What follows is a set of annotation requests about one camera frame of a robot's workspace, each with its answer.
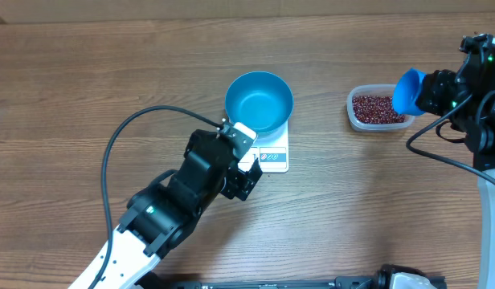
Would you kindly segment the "blue measuring scoop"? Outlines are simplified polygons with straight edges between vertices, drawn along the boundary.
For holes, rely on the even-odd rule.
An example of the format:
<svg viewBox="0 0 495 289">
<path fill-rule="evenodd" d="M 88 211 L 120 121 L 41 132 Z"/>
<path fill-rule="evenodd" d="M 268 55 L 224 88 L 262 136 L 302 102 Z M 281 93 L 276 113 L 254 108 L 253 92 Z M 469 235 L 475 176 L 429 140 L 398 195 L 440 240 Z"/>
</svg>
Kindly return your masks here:
<svg viewBox="0 0 495 289">
<path fill-rule="evenodd" d="M 415 103 L 422 90 L 422 82 L 426 74 L 411 68 L 400 78 L 395 86 L 392 105 L 400 115 L 421 116 L 424 114 Z"/>
</svg>

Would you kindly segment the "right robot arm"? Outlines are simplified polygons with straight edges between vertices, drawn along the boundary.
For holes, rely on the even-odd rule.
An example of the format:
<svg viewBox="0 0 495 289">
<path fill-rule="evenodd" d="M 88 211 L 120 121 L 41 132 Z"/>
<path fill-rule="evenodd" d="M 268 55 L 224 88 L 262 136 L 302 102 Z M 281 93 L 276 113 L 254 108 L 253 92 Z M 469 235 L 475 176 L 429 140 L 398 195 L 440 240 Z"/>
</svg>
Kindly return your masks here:
<svg viewBox="0 0 495 289">
<path fill-rule="evenodd" d="M 465 134 L 463 142 L 473 154 L 471 165 L 435 159 L 477 175 L 482 215 L 477 286 L 495 289 L 495 37 L 465 36 L 460 51 L 466 55 L 460 69 L 426 75 L 414 103 L 439 117 L 433 128 L 449 122 Z"/>
</svg>

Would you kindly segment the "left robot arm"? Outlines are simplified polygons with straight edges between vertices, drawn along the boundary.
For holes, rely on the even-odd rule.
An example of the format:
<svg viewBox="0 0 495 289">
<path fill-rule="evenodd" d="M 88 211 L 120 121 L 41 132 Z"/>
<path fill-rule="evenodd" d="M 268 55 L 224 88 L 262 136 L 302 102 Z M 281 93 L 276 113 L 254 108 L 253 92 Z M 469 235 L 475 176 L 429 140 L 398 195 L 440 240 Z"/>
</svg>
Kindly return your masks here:
<svg viewBox="0 0 495 289">
<path fill-rule="evenodd" d="M 131 288 L 194 231 L 207 207 L 222 194 L 244 201 L 262 175 L 258 162 L 239 162 L 257 138 L 237 123 L 219 132 L 196 130 L 185 160 L 153 180 L 128 202 L 126 212 L 74 288 Z"/>
</svg>

